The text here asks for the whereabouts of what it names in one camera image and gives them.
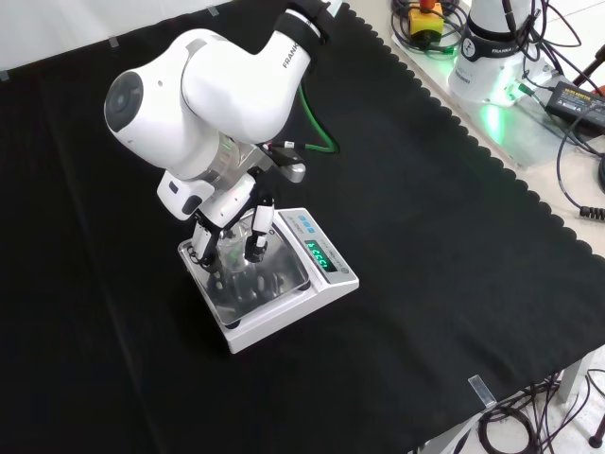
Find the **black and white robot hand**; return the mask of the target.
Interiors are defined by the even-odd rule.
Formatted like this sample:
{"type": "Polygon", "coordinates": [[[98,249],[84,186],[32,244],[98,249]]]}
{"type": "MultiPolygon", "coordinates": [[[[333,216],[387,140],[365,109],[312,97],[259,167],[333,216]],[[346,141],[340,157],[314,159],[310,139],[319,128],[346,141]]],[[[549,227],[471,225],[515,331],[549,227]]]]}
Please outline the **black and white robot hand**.
{"type": "Polygon", "coordinates": [[[203,270],[219,269],[217,244],[221,234],[230,231],[241,217],[253,211],[251,233],[245,245],[245,259],[263,260],[268,247],[268,232],[274,218],[274,200],[257,185],[264,171],[255,166],[226,190],[204,180],[182,181],[166,171],[157,188],[164,207],[179,220],[196,219],[189,256],[203,270]]]}

